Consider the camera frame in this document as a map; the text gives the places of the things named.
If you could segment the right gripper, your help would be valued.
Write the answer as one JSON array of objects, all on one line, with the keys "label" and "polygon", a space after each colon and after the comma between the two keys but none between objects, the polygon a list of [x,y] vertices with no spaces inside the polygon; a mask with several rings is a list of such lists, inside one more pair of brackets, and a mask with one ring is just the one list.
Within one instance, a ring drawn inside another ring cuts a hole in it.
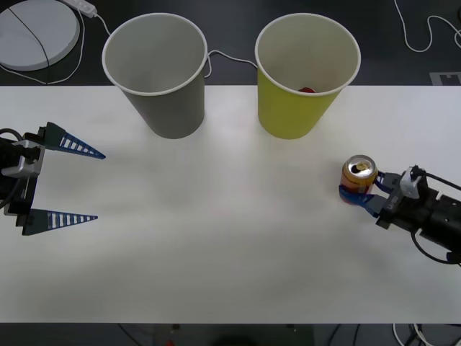
[{"label": "right gripper", "polygon": [[387,199],[371,194],[372,185],[339,185],[339,196],[345,203],[364,208],[384,229],[394,225],[414,233],[423,228],[434,212],[438,192],[431,189],[427,178],[422,176],[416,186],[419,198],[406,197],[400,188],[400,178],[401,175],[396,173],[377,173],[374,184],[388,194]]}]

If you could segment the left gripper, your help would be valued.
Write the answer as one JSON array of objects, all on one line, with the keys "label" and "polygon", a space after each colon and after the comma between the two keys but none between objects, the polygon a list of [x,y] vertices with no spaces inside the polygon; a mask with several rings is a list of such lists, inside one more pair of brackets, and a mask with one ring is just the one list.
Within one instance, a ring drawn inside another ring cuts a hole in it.
[{"label": "left gripper", "polygon": [[48,122],[40,127],[43,145],[17,131],[4,131],[13,139],[4,138],[4,215],[16,218],[23,236],[41,234],[97,220],[97,216],[32,209],[37,178],[42,170],[45,148],[80,156],[105,159],[106,156],[81,139]]}]

